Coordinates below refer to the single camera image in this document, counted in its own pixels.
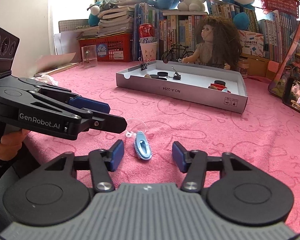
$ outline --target silver pivot bolt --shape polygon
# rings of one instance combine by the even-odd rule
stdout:
[[[197,187],[197,184],[195,182],[193,182],[193,181],[186,182],[185,189],[187,189],[187,190],[195,190],[197,188],[198,187]]]
[[[109,190],[111,187],[112,185],[109,182],[100,182],[97,185],[97,189],[99,190]]]

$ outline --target black toy bicycle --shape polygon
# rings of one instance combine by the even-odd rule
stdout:
[[[187,50],[189,48],[189,46],[183,46],[183,45],[177,45],[177,48],[175,48],[176,44],[172,44],[171,46],[171,49],[167,50],[166,52],[164,52],[162,54],[162,57],[161,57],[161,60],[167,64],[169,61],[173,60],[173,59],[176,59],[177,56],[176,56],[176,53],[174,51],[177,51],[177,50],[183,50],[182,52],[182,56],[178,58],[178,62],[181,62],[183,58],[185,57],[189,57],[191,55],[193,55],[193,51],[191,50]]]

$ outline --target red plastic basket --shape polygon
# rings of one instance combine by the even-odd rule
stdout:
[[[123,33],[100,38],[82,39],[79,40],[79,44],[80,48],[88,45],[96,45],[98,61],[131,61],[131,33]]]
[[[266,11],[279,10],[299,18],[299,4],[297,0],[260,0],[262,9]]]

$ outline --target smartphone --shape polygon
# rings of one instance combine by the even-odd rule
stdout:
[[[288,78],[282,103],[300,113],[300,81],[292,77]]]

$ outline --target grid board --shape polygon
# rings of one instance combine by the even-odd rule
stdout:
[[[88,19],[59,21],[59,32],[74,31],[76,27],[89,25]]]

